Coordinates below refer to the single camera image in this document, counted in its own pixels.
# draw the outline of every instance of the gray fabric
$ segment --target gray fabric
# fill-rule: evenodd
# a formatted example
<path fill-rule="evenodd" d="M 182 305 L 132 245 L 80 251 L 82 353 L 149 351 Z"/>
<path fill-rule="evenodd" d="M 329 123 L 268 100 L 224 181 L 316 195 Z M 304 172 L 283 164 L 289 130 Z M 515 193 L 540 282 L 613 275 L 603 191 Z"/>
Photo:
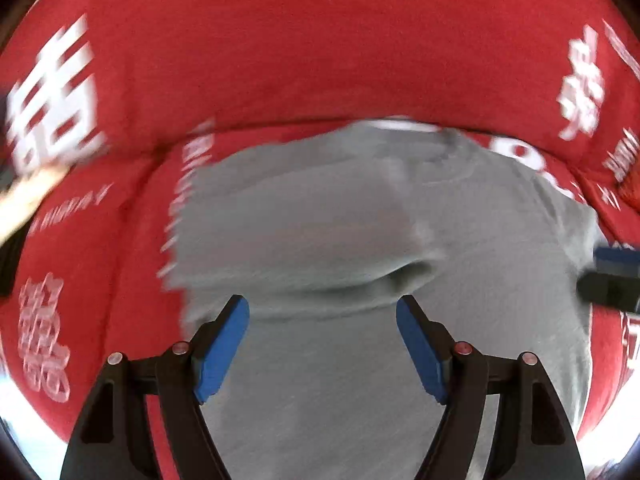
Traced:
<path fill-rule="evenodd" d="M 203 406 L 233 478 L 413 478 L 443 410 L 396 327 L 407 292 L 482 352 L 539 354 L 577 430 L 591 357 L 575 281 L 599 230 L 528 168 L 452 131 L 365 121 L 196 170 L 193 190 L 170 275 L 188 290 L 185 331 L 231 293 L 251 304 Z M 496 401 L 469 478 L 482 478 Z"/>

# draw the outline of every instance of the gray t-shirt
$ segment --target gray t-shirt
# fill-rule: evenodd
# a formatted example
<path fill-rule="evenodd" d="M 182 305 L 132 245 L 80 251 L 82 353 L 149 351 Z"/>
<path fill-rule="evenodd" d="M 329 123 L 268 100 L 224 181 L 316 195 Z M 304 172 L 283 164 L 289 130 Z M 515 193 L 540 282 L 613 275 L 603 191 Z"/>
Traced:
<path fill-rule="evenodd" d="M 168 285 L 187 289 L 187 333 L 233 293 L 250 302 L 202 408 L 232 478 L 414 477 L 444 409 L 396 327 L 406 293 L 485 354 L 538 354 L 577 431 L 591 355 L 575 282 L 600 239 L 595 213 L 426 129 L 361 121 L 196 170 Z M 469 478 L 482 478 L 496 410 L 488 398 Z"/>

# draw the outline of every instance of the folded gray shirt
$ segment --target folded gray shirt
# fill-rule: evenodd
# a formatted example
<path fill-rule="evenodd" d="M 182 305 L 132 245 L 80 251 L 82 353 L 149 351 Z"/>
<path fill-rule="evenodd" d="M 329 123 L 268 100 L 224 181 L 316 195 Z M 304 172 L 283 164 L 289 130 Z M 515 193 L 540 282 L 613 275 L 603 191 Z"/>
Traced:
<path fill-rule="evenodd" d="M 591 380 L 590 308 L 575 295 L 596 215 L 461 134 L 361 121 L 196 170 L 176 266 L 186 335 L 231 294 L 251 321 L 202 407 L 232 478 L 412 479 L 443 408 L 395 322 L 426 315 L 485 354 L 542 359 L 577 431 Z M 468 478 L 482 478 L 489 397 Z"/>

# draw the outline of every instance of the silver screw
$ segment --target silver screw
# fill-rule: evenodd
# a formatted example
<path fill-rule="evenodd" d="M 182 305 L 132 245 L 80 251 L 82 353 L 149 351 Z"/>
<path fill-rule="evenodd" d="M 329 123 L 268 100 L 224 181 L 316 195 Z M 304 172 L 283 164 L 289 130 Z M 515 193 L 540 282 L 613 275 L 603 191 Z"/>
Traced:
<path fill-rule="evenodd" d="M 189 343 L 186 341 L 178 341 L 172 346 L 171 350 L 176 355 L 184 355 L 189 351 Z"/>
<path fill-rule="evenodd" d="M 122 361 L 122 354 L 120 352 L 114 352 L 107 358 L 107 362 L 110 365 L 117 365 Z"/>
<path fill-rule="evenodd" d="M 538 356 L 535 354 L 532 354 L 531 352 L 524 352 L 524 354 L 522 354 L 522 360 L 524 361 L 525 364 L 529 366 L 533 366 L 538 362 Z"/>
<path fill-rule="evenodd" d="M 469 343 L 467 343 L 466 341 L 458 341 L 454 345 L 453 351 L 456 354 L 469 355 L 469 354 L 471 354 L 471 352 L 474 351 L 474 348 Z"/>

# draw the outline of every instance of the blue fingertip pad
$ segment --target blue fingertip pad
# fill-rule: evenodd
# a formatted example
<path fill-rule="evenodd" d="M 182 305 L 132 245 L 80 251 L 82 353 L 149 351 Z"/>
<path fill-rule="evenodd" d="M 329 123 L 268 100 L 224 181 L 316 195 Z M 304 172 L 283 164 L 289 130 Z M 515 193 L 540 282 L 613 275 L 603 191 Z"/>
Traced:
<path fill-rule="evenodd" d="M 446 404 L 447 389 L 442 364 L 404 300 L 399 300 L 396 304 L 396 323 L 422 386 L 440 404 Z"/>
<path fill-rule="evenodd" d="M 199 403 L 204 403 L 216 394 L 222 386 L 231 361 L 236 355 L 240 342 L 249 326 L 249 303 L 240 299 L 235 309 L 226 320 L 200 369 L 200 383 L 194 388 Z"/>

